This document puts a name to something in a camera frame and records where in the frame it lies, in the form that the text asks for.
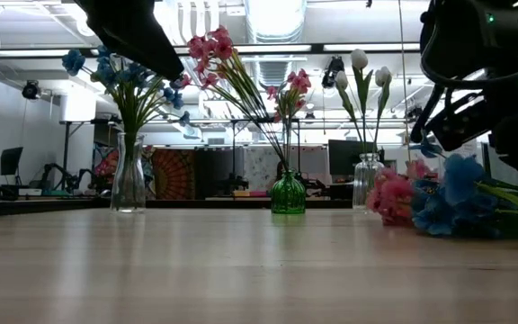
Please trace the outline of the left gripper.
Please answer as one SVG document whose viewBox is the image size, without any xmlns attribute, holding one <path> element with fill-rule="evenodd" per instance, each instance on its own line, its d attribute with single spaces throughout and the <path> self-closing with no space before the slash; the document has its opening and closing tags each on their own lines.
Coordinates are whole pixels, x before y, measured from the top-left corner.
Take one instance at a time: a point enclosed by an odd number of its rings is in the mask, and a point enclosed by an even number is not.
<svg viewBox="0 0 518 324">
<path fill-rule="evenodd" d="M 167 80 L 178 79 L 183 63 L 154 16 L 154 0 L 75 0 L 86 23 L 109 50 Z"/>
</svg>

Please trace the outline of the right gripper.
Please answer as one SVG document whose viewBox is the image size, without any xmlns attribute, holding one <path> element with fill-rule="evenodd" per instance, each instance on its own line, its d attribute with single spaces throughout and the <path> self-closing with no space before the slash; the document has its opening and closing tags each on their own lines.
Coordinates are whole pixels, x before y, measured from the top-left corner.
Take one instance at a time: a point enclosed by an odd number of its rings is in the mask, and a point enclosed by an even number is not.
<svg viewBox="0 0 518 324">
<path fill-rule="evenodd" d="M 447 151 L 489 131 L 499 158 L 518 171 L 518 87 L 488 88 L 479 95 L 480 101 L 461 112 L 455 102 L 435 115 L 428 130 Z"/>
</svg>

